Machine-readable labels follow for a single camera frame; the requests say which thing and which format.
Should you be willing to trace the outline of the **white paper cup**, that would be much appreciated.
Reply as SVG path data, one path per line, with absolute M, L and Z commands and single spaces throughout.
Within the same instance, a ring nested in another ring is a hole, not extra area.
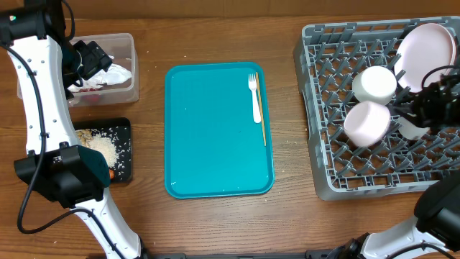
M 401 125 L 398 129 L 399 133 L 409 140 L 419 140 L 430 130 L 429 127 L 417 127 L 404 117 L 398 118 L 397 123 Z

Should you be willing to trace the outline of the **white napkin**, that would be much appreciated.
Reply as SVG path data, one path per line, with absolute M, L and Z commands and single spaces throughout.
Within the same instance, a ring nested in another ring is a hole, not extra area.
M 96 75 L 87 81 L 83 81 L 83 86 L 102 85 L 102 90 L 113 88 L 126 88 L 132 84 L 132 59 L 131 58 L 115 58 L 111 56 L 112 65 L 107 72 L 99 71 Z M 77 93 L 78 86 L 72 85 L 68 90 L 72 93 Z

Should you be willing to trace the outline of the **red snack wrapper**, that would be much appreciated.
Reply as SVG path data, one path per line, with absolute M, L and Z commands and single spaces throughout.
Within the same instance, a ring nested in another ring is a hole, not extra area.
M 95 85 L 95 86 L 84 86 L 84 87 L 77 87 L 76 92 L 77 93 L 83 93 L 83 92 L 91 92 L 91 91 L 100 91 L 103 88 L 102 85 Z

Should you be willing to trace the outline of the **white bowl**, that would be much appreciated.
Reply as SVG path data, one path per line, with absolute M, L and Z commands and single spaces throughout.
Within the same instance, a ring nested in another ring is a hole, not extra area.
M 366 68 L 352 81 L 352 91 L 359 102 L 372 101 L 383 106 L 390 103 L 396 87 L 392 71 L 379 65 Z

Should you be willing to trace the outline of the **pink bowl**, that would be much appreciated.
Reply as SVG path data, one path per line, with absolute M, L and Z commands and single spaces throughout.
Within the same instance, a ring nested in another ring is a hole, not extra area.
M 363 101 L 346 115 L 344 131 L 357 147 L 369 147 L 383 138 L 390 121 L 390 110 L 386 106 Z

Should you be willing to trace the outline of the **white round plate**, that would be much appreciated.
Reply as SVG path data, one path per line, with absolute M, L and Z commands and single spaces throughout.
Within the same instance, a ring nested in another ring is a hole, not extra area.
M 453 65 L 456 57 L 454 37 L 442 25 L 435 23 L 416 27 L 400 43 L 397 54 L 400 58 L 394 65 L 398 74 L 405 71 L 398 80 L 403 87 L 410 87 L 411 93 L 422 90 L 422 80 L 431 70 Z

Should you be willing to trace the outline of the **white plastic fork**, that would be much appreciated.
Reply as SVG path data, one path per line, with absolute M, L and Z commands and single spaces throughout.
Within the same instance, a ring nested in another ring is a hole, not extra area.
M 254 73 L 249 74 L 248 76 L 248 87 L 252 94 L 253 120 L 256 124 L 258 124 L 262 121 L 262 118 L 261 118 L 261 114 L 259 110 L 259 102 L 258 102 L 258 96 L 257 96 L 257 80 L 256 80 L 256 75 Z

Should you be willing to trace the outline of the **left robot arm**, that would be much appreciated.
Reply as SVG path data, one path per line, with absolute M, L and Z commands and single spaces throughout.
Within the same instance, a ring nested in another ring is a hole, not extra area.
M 117 208 L 103 155 L 82 146 L 68 109 L 70 87 L 111 66 L 95 42 L 74 42 L 66 1 L 26 1 L 1 13 L 1 47 L 14 64 L 27 122 L 27 155 L 14 162 L 28 192 L 78 216 L 107 258 L 148 258 L 142 239 Z

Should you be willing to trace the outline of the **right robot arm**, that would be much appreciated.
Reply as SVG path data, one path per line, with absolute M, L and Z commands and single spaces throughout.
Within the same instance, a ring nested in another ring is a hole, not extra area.
M 405 98 L 409 108 L 395 112 L 417 127 L 439 130 L 459 126 L 458 75 L 442 75 L 437 82 Z M 428 187 L 414 208 L 414 216 L 380 233 L 366 233 L 332 250 L 327 258 L 416 258 L 439 252 L 452 258 L 459 250 L 459 174 Z

